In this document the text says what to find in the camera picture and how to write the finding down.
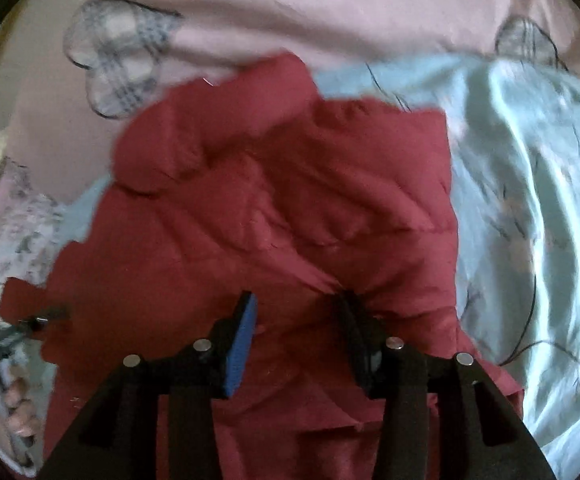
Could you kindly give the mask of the person's left hand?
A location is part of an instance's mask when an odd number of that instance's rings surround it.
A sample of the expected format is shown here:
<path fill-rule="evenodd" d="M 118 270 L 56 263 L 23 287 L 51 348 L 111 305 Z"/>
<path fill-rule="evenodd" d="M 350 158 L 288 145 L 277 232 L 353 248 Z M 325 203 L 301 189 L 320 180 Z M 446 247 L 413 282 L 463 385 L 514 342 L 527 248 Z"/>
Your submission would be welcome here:
<path fill-rule="evenodd" d="M 8 386 L 0 386 L 0 442 L 11 437 L 35 437 L 42 428 L 36 407 L 28 397 L 28 383 L 20 366 L 5 371 Z"/>

